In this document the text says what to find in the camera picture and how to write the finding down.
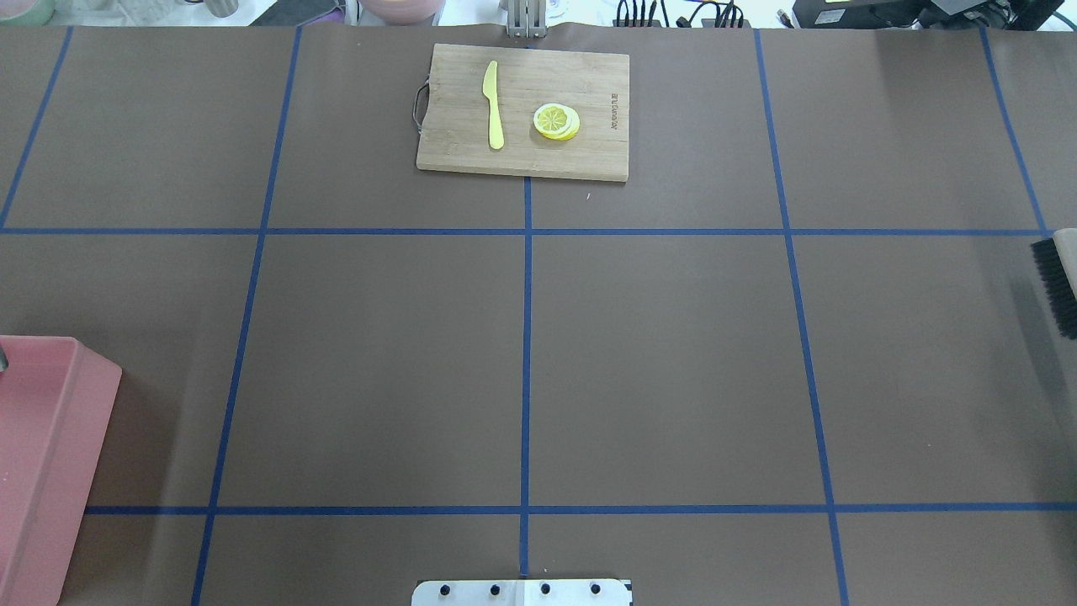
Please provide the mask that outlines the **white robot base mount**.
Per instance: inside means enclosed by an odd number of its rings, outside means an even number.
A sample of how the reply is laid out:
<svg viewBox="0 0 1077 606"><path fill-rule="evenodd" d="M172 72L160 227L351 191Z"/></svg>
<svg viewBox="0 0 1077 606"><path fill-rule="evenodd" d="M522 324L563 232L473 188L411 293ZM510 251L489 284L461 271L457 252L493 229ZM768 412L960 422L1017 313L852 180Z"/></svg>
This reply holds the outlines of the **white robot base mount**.
<svg viewBox="0 0 1077 606"><path fill-rule="evenodd" d="M411 605L634 605L634 591L614 578L431 580Z"/></svg>

